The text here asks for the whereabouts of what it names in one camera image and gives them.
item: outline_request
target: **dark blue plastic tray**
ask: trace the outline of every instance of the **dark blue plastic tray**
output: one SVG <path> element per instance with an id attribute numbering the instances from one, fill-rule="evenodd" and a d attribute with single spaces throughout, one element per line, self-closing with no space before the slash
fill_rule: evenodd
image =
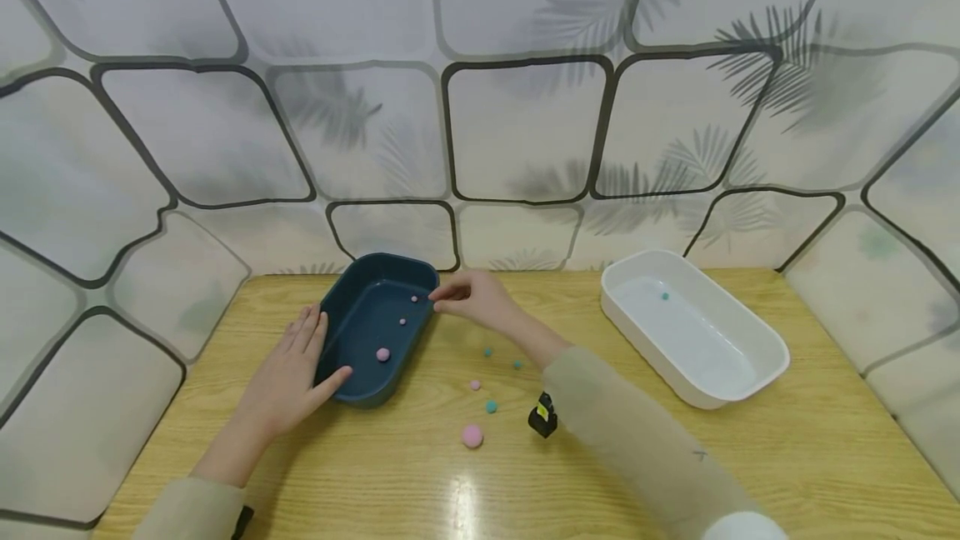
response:
<path id="1" fill-rule="evenodd" d="M 349 365 L 353 375 L 334 398 L 359 408 L 383 405 L 397 390 L 400 374 L 433 317 L 433 302 L 426 296 L 438 285 L 437 270 L 416 258 L 374 253 L 350 264 L 321 301 L 330 329 L 315 386 Z M 417 302 L 411 296 L 417 296 Z M 404 326 L 402 318 L 407 320 Z M 380 347 L 390 349 L 390 361 L 377 360 Z"/>

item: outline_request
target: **white plastic tray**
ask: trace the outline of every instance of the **white plastic tray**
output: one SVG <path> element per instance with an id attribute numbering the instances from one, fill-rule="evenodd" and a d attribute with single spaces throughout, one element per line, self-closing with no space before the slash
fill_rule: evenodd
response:
<path id="1" fill-rule="evenodd" d="M 772 327 L 676 253 L 626 257 L 604 270 L 601 287 L 607 317 L 694 407 L 742 401 L 790 364 Z"/>

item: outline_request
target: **small pink ball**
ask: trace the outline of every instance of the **small pink ball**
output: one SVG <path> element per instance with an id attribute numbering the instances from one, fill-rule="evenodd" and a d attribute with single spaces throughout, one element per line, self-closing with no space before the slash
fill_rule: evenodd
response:
<path id="1" fill-rule="evenodd" d="M 463 441 L 463 446 L 468 449 L 475 449 L 483 444 L 483 432 L 480 431 L 479 426 L 466 426 L 460 434 L 460 439 Z"/>

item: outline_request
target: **wood grain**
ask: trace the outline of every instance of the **wood grain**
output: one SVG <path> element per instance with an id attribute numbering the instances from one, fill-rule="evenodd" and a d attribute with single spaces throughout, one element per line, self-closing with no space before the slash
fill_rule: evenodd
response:
<path id="1" fill-rule="evenodd" d="M 783 279 L 764 269 L 708 274 L 775 327 L 793 358 L 771 387 L 716 412 L 684 405 L 620 336 L 600 311 L 598 273 L 501 279 L 668 408 L 791 539 L 958 538 L 958 503 Z M 94 538 L 130 538 L 227 421 L 287 321 L 334 279 L 260 277 L 241 289 Z M 325 407 L 272 447 L 248 488 L 257 514 L 245 539 L 659 538 L 575 439 L 561 430 L 543 440 L 527 427 L 541 383 L 531 366 L 513 369 L 521 357 L 493 333 L 435 318 L 387 405 Z M 488 398 L 497 414 L 484 412 Z M 486 433 L 478 451 L 458 441 L 468 423 Z"/>

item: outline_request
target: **tray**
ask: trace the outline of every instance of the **tray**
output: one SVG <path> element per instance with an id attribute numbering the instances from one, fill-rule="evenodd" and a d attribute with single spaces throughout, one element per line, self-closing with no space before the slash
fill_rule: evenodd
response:
<path id="1" fill-rule="evenodd" d="M 647 250 L 602 273 L 607 317 L 683 400 L 720 408 L 790 364 L 779 334 L 686 258 Z"/>
<path id="2" fill-rule="evenodd" d="M 373 253 L 350 264 L 321 301 L 330 329 L 314 384 L 349 365 L 353 375 L 334 398 L 358 408 L 383 405 L 433 317 L 426 296 L 439 283 L 437 270 L 416 258 Z M 399 324 L 402 318 L 406 325 Z M 381 347 L 390 349 L 389 361 L 377 360 Z"/>

